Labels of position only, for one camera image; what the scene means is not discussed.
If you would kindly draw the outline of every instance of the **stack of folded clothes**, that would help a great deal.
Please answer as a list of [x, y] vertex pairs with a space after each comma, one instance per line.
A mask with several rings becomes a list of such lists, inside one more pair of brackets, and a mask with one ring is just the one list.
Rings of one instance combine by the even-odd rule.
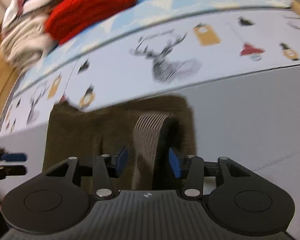
[[135, 1], [12, 0], [2, 22], [2, 52], [11, 66], [27, 69], [58, 43]]

